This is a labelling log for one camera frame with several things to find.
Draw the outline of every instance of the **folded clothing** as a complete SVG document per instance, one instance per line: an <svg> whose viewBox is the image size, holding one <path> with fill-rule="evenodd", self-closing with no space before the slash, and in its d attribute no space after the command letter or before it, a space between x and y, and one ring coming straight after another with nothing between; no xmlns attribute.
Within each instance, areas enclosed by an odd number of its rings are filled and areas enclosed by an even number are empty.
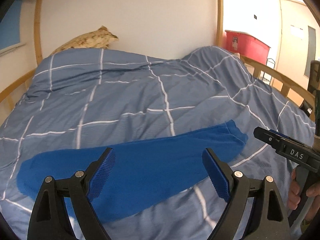
<svg viewBox="0 0 320 240"><path fill-rule="evenodd" d="M192 187L208 174L202 152L212 148L223 162L242 152L248 136L233 120L173 137L109 145L116 162L92 206L102 223L119 220L149 208ZM71 177L98 160L106 147L44 152L22 163L17 175L21 193L36 199L45 177ZM69 216L75 217L66 198Z"/></svg>

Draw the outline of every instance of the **finger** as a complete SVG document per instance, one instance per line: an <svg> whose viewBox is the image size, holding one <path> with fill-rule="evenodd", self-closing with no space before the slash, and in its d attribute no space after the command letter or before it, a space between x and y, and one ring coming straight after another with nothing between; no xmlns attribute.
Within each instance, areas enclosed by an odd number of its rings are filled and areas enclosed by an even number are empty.
<svg viewBox="0 0 320 240"><path fill-rule="evenodd" d="M310 188L308 188L306 195L308 197L315 197L320 195L320 182L313 184Z"/></svg>
<svg viewBox="0 0 320 240"><path fill-rule="evenodd" d="M300 197L295 195L292 191L289 191L288 200L290 200L293 204L298 205L300 202Z"/></svg>
<svg viewBox="0 0 320 240"><path fill-rule="evenodd" d="M293 192L295 195L298 195L300 192L300 186L295 180L291 181L289 191Z"/></svg>
<svg viewBox="0 0 320 240"><path fill-rule="evenodd" d="M288 202L287 202L287 207L291 210L296 210L296 208L298 207L297 204L293 203L290 199L288 199Z"/></svg>
<svg viewBox="0 0 320 240"><path fill-rule="evenodd" d="M307 221L311 221L313 220L313 218L315 217L315 215L317 214L318 210L320 208L320 196L316 196L315 200L313 201L305 219Z"/></svg>
<svg viewBox="0 0 320 240"><path fill-rule="evenodd" d="M296 168L293 169L292 173L291 173L291 179L295 179L297 176L297 172L296 172Z"/></svg>

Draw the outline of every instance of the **door frame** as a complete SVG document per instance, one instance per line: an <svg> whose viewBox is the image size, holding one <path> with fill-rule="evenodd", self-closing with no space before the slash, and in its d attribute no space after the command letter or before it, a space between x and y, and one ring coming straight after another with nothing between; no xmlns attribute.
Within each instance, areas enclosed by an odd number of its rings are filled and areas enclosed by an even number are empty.
<svg viewBox="0 0 320 240"><path fill-rule="evenodd" d="M308 8L308 6L305 5L305 3L297 1L297 0L286 0L286 1L290 1L290 2L294 2L294 3L298 3L300 5L304 5L305 7ZM276 56L276 64L275 64L275 70L278 69L278 64L279 64L279 58L280 58L280 52L281 52L281 45L282 45L282 24L283 24L283 20L282 20L282 8L281 8L281 0L279 0L279 16L280 16L280 21L279 21L279 42L278 42L278 49L277 49L277 56ZM270 86L273 85L273 81L274 78L271 78L271 82L270 82Z"/></svg>

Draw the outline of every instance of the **metal pin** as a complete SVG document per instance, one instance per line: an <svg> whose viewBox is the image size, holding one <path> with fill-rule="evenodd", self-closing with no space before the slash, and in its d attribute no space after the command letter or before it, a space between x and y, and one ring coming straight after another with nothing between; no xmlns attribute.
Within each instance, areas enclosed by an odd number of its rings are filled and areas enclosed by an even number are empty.
<svg viewBox="0 0 320 240"><path fill-rule="evenodd" d="M49 183L50 181L52 181L52 177L51 177L51 176L48 176L48 177L46 177L46 178L44 179L44 181L45 181L46 183Z"/></svg>
<svg viewBox="0 0 320 240"><path fill-rule="evenodd" d="M77 177L77 178L80 178L80 177L83 176L83 174L84 174L83 171L77 171L77 172L76 172L76 177Z"/></svg>
<svg viewBox="0 0 320 240"><path fill-rule="evenodd" d="M241 178L243 176L241 171L235 171L234 175L238 178Z"/></svg>
<svg viewBox="0 0 320 240"><path fill-rule="evenodd" d="M269 181L269 182L273 182L273 177L271 177L271 176L266 176L266 180Z"/></svg>

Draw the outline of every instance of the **blue window shade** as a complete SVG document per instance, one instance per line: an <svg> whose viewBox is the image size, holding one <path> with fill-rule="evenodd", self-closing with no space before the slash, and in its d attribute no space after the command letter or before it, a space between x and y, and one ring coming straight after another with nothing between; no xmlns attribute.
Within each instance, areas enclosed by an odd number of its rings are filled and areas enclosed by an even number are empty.
<svg viewBox="0 0 320 240"><path fill-rule="evenodd" d="M0 49L20 42L20 12L22 0L15 0L0 22Z"/></svg>

